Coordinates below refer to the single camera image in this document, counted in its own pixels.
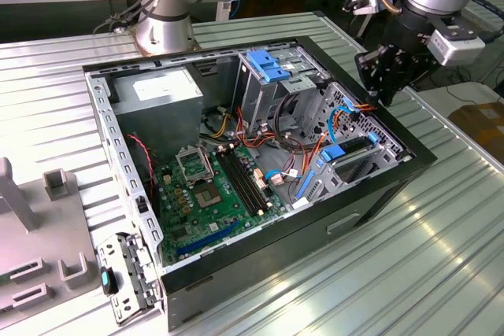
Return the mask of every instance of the ram slot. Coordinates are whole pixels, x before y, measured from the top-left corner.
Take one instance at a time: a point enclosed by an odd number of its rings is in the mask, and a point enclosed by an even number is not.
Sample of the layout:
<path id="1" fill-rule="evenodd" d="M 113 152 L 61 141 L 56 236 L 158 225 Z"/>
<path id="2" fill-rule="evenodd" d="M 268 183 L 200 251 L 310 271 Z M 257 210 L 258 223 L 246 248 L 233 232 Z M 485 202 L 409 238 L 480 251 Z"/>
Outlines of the ram slot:
<path id="1" fill-rule="evenodd" d="M 256 216 L 259 210 L 266 211 L 268 206 L 265 199 L 261 196 L 254 183 L 252 183 L 252 180 L 239 162 L 238 157 L 233 152 L 222 153 L 217 155 L 217 160 L 245 205 L 249 215 Z"/>

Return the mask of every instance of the green circuit board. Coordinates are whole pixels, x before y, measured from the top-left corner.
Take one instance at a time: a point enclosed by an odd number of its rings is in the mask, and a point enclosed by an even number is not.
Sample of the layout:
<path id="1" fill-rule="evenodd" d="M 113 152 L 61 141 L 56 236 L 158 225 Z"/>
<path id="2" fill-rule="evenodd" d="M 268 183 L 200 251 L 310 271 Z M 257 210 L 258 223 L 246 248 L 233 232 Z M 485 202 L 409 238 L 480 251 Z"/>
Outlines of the green circuit board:
<path id="1" fill-rule="evenodd" d="M 236 148 L 235 154 L 244 165 L 255 168 L 255 161 L 246 147 Z M 250 216 L 214 153 L 209 154 L 209 163 L 215 175 L 213 182 L 201 182 L 194 187 L 186 184 L 182 169 L 175 158 L 156 169 L 161 213 L 159 224 L 164 235 L 161 244 L 164 264 L 173 264 L 287 212 L 278 195 L 272 190 L 269 195 L 261 192 L 264 199 L 272 205 L 269 210 L 263 216 Z M 199 170 L 201 162 L 191 160 L 183 164 L 187 173 Z M 225 236 L 215 238 L 221 233 Z M 211 238 L 212 242 L 205 242 L 203 246 L 189 253 L 177 253 L 184 246 L 201 241 L 205 237 Z"/>

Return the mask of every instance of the blue plastic clip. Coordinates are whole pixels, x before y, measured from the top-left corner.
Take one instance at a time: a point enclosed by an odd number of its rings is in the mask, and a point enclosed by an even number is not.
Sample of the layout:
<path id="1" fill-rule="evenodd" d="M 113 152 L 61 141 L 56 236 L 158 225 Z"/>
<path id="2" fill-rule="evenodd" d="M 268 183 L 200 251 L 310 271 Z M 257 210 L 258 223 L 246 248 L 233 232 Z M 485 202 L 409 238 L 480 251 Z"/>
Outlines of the blue plastic clip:
<path id="1" fill-rule="evenodd" d="M 301 188 L 299 189 L 298 193 L 296 194 L 296 198 L 301 198 L 302 194 L 305 192 L 306 188 L 308 187 L 309 182 L 313 178 L 313 175 L 315 175 L 315 172 L 313 171 L 313 169 L 310 169 L 304 183 L 302 184 Z"/>
<path id="2" fill-rule="evenodd" d="M 372 142 L 373 145 L 376 145 L 377 143 L 380 142 L 380 137 L 378 136 L 377 133 L 375 133 L 374 131 L 371 131 L 369 134 L 368 134 L 368 138 L 369 140 Z"/>
<path id="3" fill-rule="evenodd" d="M 250 63 L 264 75 L 266 82 L 276 82 L 278 80 L 289 79 L 291 74 L 283 70 L 276 62 L 276 59 L 268 54 L 266 50 L 251 50 L 246 54 Z"/>
<path id="4" fill-rule="evenodd" d="M 327 162 L 333 161 L 343 155 L 345 155 L 345 151 L 338 145 L 326 147 L 321 153 L 322 158 Z"/>
<path id="5" fill-rule="evenodd" d="M 360 110 L 358 108 L 354 107 L 354 103 L 350 101 L 350 99 L 346 96 L 343 97 L 343 102 L 345 103 L 346 107 L 351 110 L 352 112 L 359 113 Z"/>
<path id="6" fill-rule="evenodd" d="M 107 272 L 104 271 L 102 273 L 102 285 L 105 286 L 109 283 L 109 276 L 107 275 Z"/>

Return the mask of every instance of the motherboard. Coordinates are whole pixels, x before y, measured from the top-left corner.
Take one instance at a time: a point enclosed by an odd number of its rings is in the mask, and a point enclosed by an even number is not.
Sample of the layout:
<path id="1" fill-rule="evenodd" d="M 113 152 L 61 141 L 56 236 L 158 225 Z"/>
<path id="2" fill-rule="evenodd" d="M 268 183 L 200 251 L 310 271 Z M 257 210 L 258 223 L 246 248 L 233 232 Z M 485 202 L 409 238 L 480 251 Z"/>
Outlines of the motherboard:
<path id="1" fill-rule="evenodd" d="M 270 187 L 259 188 L 258 168 L 245 146 L 190 148 L 156 169 L 161 256 L 172 264 L 287 212 Z M 195 175 L 200 179 L 193 180 Z"/>

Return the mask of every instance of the gray fixture block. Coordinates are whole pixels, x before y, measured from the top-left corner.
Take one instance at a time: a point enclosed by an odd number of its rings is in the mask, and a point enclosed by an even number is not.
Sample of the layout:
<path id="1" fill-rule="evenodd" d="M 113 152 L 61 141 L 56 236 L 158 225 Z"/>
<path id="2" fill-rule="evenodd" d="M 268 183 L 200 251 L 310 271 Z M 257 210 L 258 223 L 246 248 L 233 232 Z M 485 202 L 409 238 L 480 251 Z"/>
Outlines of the gray fixture block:
<path id="1" fill-rule="evenodd" d="M 14 294 L 13 308 L 19 311 L 24 311 L 30 307 L 39 305 L 47 301 L 53 296 L 53 291 L 48 285 L 43 282 L 40 285 L 33 286 L 29 289 Z"/>
<path id="2" fill-rule="evenodd" d="M 12 211 L 27 232 L 38 227 L 36 214 L 23 197 L 23 193 L 13 181 L 13 166 L 9 159 L 0 157 L 0 213 Z"/>
<path id="3" fill-rule="evenodd" d="M 2 164 L 6 184 L 12 181 L 12 168 L 7 160 Z M 0 212 L 0 329 L 100 285 L 76 176 L 58 169 L 10 186 L 39 226 L 27 233 L 10 207 Z M 6 202 L 0 201 L 0 207 Z"/>
<path id="4" fill-rule="evenodd" d="M 85 285 L 93 277 L 92 271 L 87 266 L 86 257 L 82 252 L 79 252 L 78 268 L 75 265 L 67 266 L 63 260 L 57 261 L 57 268 L 60 272 L 61 281 L 71 290 Z"/>
<path id="5" fill-rule="evenodd" d="M 21 283 L 33 279 L 37 275 L 43 275 L 48 270 L 49 266 L 39 257 L 10 269 L 9 274 L 12 281 Z"/>
<path id="6" fill-rule="evenodd" d="M 51 201 L 59 200 L 70 195 L 69 182 L 66 179 L 65 171 L 62 169 L 55 169 L 53 171 L 45 172 L 43 180 L 46 192 Z"/>

